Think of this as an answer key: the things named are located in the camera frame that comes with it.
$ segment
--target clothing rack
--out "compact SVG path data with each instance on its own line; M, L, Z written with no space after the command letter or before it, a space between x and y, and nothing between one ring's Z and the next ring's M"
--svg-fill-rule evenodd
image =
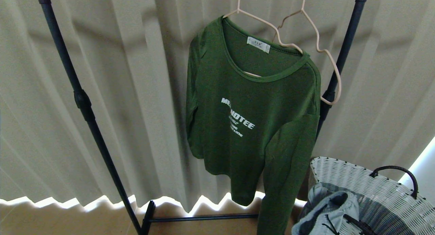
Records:
M349 54L350 47L352 45L353 38L355 36L356 29L358 27L358 23L362 14L362 10L364 8L364 4L367 0L355 0L355 6L352 12L351 20L348 25L348 29L346 31L346 35L343 41L343 45L340 50L340 54L337 59L337 67L341 74L342 69L344 67L346 58ZM118 172L115 168L115 165L110 157L109 150L107 149L106 143L104 142L103 136L101 135L100 129L98 127L97 122L95 121L95 115L91 108L91 101L87 96L86 92L82 89L77 74L74 70L74 66L71 62L70 55L68 54L67 47L65 46L64 39L62 38L62 34L60 33L59 25L56 21L56 16L54 15L53 7L51 6L51 0L39 0L39 3L42 6L42 11L44 12L45 19L47 20L48 27L50 29L50 33L53 37L54 43L56 45L57 51L59 52L60 59L62 60L62 64L64 65L65 71L67 73L68 79L70 80L71 86L74 91L74 100L76 102L77 107L80 109L84 120L87 122L89 129L95 139L95 143L100 150L101 156L104 159L104 163L107 166L107 169L110 172L110 176L118 189L119 195L124 203L125 208L127 209L127 213L132 220L133 226L136 229L138 235L148 235L150 226L155 222L173 222L173 221L204 221L204 220L223 220L223 219L244 219L244 218L257 218L258 214L248 214L248 215L214 215L214 216L200 216L200 217L184 217L184 218L153 218L155 203L154 201L150 201L148 204L148 208L146 210L145 217L142 221L142 226L140 226L138 219L135 216L135 213L132 209L128 201L128 196L125 192L124 186L119 178ZM323 94L323 97L328 101L333 101L335 97L335 88L337 86L337 78L335 75L332 75L331 80L329 82L328 89ZM323 125L323 122L328 115L329 109L332 106L327 105L323 101L320 103L320 121L317 127L317 136L320 132L320 129Z

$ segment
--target long-sleeve shirt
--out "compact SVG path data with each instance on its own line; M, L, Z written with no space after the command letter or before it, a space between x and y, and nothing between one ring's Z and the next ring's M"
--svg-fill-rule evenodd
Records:
M228 18L191 41L186 127L192 154L249 205L264 172L258 235L281 235L309 165L320 74L309 54L250 35Z

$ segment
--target wicker basket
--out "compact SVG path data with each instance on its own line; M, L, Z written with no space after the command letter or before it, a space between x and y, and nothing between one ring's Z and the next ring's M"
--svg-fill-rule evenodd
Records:
M408 173L414 189L378 175L380 170L398 169ZM311 161L316 182L332 192L345 190L359 199L360 220L378 235L435 235L435 207L418 194L415 177L408 170L386 166L374 171L329 157ZM353 224L343 223L340 234L359 234Z

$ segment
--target beige hanger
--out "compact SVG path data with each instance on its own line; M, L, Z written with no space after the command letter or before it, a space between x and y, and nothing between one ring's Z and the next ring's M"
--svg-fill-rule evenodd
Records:
M331 53L330 53L328 50L326 50L326 49L324 49L324 50L320 50L320 48L319 48L319 39L320 39L319 31L317 30L316 25L314 25L313 21L312 21L311 18L308 16L308 14L306 13L306 11L303 9L304 6L305 6L305 0L302 1L302 8L301 8L299 11L297 11L297 12L295 12L295 13L292 13L292 14L286 16L286 17L282 20L282 23L281 23L281 25L278 27L278 29L280 29L280 28L284 25L284 21L285 21L287 18L289 18L289 17L291 17L291 16L293 16L293 15L296 15L296 14L298 14L298 13L303 13L303 15L304 15L304 16L308 19L308 21L311 23L311 26L312 26L312 27L314 28L314 30L316 31L316 36L317 36L317 41L316 41L316 50L317 50L317 52L320 52L320 53L325 52L325 53L328 55L329 60L331 60L332 66L334 67L335 75L337 76L338 91L337 91L337 96L336 96L335 100L332 101L332 102L330 102L330 101L326 100L325 98L320 97L320 99L321 99L323 102L325 102L326 104L332 106L332 105L334 105L334 104L336 104L336 103L338 102L338 100L340 99L340 96L341 96L341 94L342 94L342 79L341 79L341 77L340 77L340 73L338 72L337 65L335 64L335 61L334 61L334 59L332 58ZM278 41L279 41L279 33L278 33L278 32L275 34L275 36L278 37Z
M227 17L231 16L231 15L234 14L234 13L242 13L242 14L245 14L245 15L247 15L247 16L250 16L250 17L252 17L252 18L254 18L254 19L258 20L258 21L261 21L261 22L263 22L263 23L265 23L265 24L271 26L273 29L275 29L276 34L278 34L278 42L279 42L280 46L284 46L284 47L294 47L294 48L297 49L301 54L303 54L303 51L302 51L301 48L299 48L299 46L297 46L297 45L295 45L295 44L284 44L283 42L281 42L281 38L280 38L280 36L279 36L279 31L278 31L278 29L277 29L277 28L276 28L272 23L270 23L270 22L268 22L268 21L266 21L266 20L263 20L263 19L261 19L261 18L259 18L259 17L257 17L257 16L254 16L254 15L252 15L252 14L250 14L250 13L247 13L247 12L245 12L244 10L240 9L240 0L238 0L238 2L237 2L237 9L235 9L235 10L233 10L232 12L230 12L230 13L224 15L223 18L227 18Z

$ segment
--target beige curtain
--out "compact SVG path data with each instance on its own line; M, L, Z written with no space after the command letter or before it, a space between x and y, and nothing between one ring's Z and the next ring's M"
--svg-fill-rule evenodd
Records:
M163 195L190 209L218 203L229 179L208 174L186 145L188 46L237 0L52 0L83 88L127 194L139 206ZM37 0L0 0L1 197L36 202L120 198L72 89ZM301 0L242 0L242 9L281 23ZM354 0L307 0L320 47L338 57ZM435 135L435 0L368 0L343 69L343 94L313 155L376 168L410 167ZM231 17L255 35L272 29ZM311 54L328 85L332 67L314 50L302 16L282 39ZM398 179L401 174L390 173Z

